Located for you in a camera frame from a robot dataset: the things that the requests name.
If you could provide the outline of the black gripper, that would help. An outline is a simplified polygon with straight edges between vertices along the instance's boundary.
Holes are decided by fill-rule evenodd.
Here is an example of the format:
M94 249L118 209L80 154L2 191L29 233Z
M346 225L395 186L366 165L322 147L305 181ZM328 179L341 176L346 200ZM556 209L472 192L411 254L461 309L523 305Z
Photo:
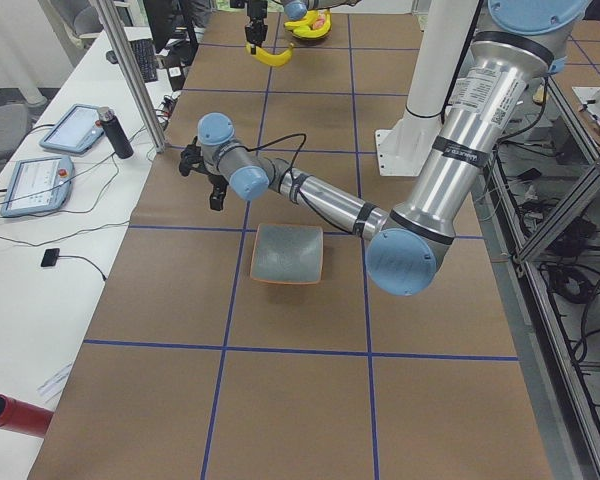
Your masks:
M227 193L228 182L221 175L208 174L207 178L212 185L212 193L209 197L211 210L223 210L224 200Z
M261 47L266 40L265 19L268 13L267 0L247 0L246 12L249 22L245 26L246 40L249 44Z

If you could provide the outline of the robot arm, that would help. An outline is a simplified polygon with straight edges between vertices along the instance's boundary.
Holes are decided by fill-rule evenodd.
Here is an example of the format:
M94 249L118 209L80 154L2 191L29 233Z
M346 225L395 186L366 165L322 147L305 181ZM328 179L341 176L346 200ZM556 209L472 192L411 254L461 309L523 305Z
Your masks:
M583 1L435 1L402 118L376 134L379 170L416 183L389 211L344 193L292 162L250 152L232 121L198 122L205 171L245 201L267 190L364 238L366 269L387 293L426 289L456 233L454 220L529 84L559 72Z
M339 6L355 6L359 0L283 0L280 1L287 18L292 21L301 20L309 11L323 10ZM265 23L268 13L267 0L231 1L234 9L246 9L249 21L245 26L245 37L248 44L262 46L266 40L268 26Z

